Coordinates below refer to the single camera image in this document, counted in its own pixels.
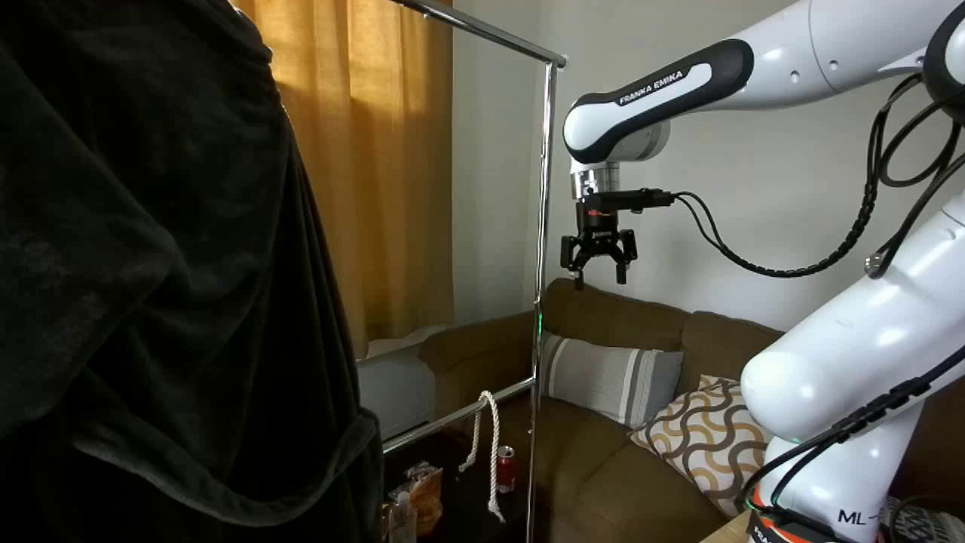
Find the black fabric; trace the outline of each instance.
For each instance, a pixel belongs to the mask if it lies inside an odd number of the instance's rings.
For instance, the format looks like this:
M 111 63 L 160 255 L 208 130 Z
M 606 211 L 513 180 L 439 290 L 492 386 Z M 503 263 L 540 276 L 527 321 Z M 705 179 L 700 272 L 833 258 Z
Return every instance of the black fabric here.
M 2 535 L 378 541 L 380 430 L 267 59 L 222 0 L 7 4 Z

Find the white wall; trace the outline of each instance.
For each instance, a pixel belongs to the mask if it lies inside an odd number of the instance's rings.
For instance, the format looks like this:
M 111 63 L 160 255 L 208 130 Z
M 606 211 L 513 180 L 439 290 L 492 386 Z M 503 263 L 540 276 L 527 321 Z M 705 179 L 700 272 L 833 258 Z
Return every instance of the white wall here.
M 786 4 L 460 0 L 460 6 L 569 58 L 561 72 L 563 110 L 586 90 L 627 84 Z M 540 80 L 535 72 L 498 50 L 458 49 L 454 72 L 458 317 L 479 321 L 513 305 L 523 307 L 529 291 L 534 231 L 523 228 L 535 224 L 535 202 L 517 179 L 529 176 L 535 180 L 540 110 L 534 97 Z M 860 209 L 864 134 L 888 88 L 892 80 L 883 80 L 766 114 L 705 110 L 679 119 L 659 157 L 623 168 L 623 186 L 692 190 L 712 205 L 723 237 L 741 255 L 776 268 L 809 264 L 839 247 Z M 920 149 L 935 145 L 935 134 L 916 138 Z M 557 237 L 569 235 L 576 224 L 563 149 L 553 157 L 549 272 L 568 275 L 557 268 Z M 680 205 L 638 216 L 620 215 L 620 226 L 634 226 L 638 240 L 629 279 L 618 287 L 612 263 L 599 255 L 588 264 L 588 284 L 786 329 L 862 275 L 862 258 L 895 228 L 913 194 L 879 194 L 862 245 L 835 268 L 801 279 L 771 279 L 736 268 L 696 235 Z

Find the orange curtain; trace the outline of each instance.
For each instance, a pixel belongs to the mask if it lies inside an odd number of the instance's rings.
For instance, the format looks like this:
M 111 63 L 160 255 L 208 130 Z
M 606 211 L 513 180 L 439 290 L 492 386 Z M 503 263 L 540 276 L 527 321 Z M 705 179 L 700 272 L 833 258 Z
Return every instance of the orange curtain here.
M 353 346 L 452 317 L 452 44 L 394 0 L 237 0 L 275 50 Z

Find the patterned pillow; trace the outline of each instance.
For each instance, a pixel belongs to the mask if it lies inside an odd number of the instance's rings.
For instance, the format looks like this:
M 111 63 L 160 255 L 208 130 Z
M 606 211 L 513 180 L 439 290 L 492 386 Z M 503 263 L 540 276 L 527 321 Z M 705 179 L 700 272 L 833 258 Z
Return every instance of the patterned pillow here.
M 546 335 L 540 350 L 543 395 L 598 409 L 638 427 L 673 402 L 680 352 L 603 346 L 578 338 Z
M 701 374 L 696 392 L 668 402 L 629 440 L 673 463 L 720 514 L 736 515 L 736 499 L 764 463 L 769 433 L 754 422 L 736 381 Z

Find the clothing rack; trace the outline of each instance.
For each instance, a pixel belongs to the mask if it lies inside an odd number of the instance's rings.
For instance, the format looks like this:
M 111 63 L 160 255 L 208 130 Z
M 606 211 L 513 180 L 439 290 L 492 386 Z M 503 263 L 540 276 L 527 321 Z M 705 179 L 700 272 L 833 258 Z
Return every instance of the clothing rack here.
M 568 58 L 563 54 L 553 54 L 543 44 L 534 44 L 515 32 L 507 32 L 503 28 L 495 28 L 483 17 L 473 17 L 467 12 L 458 12 L 452 6 L 437 6 L 432 0 L 394 0 L 414 12 L 423 12 L 424 17 L 437 17 L 448 28 L 458 28 L 464 32 L 473 32 L 479 40 L 489 40 L 495 44 L 503 44 L 515 54 L 523 54 L 529 59 L 540 59 L 546 66 L 543 72 L 543 141 L 540 141 L 540 226 L 535 226 L 535 276 L 534 276 L 534 345 L 529 345 L 529 378 L 507 386 L 507 388 L 498 388 L 492 392 L 495 402 L 503 402 L 503 398 L 513 398 L 517 392 L 529 392 L 529 463 L 527 463 L 527 492 L 523 492 L 523 543 L 534 541 L 534 514 L 535 514 L 535 451 L 534 451 L 534 440 L 535 440 L 535 414 L 540 414 L 540 346 L 543 346 L 543 290 L 546 290 L 546 245 L 549 245 L 549 186 L 551 186 L 551 126 L 553 126 L 553 88 L 557 88 L 557 70 L 568 66 Z M 437 433 L 479 409 L 484 409 L 489 404 L 484 402 L 473 402 L 460 409 L 452 409 L 439 418 L 432 418 L 414 430 L 403 430 L 400 436 L 384 444 L 384 451 L 394 451 L 406 444 L 416 444 L 429 433 Z

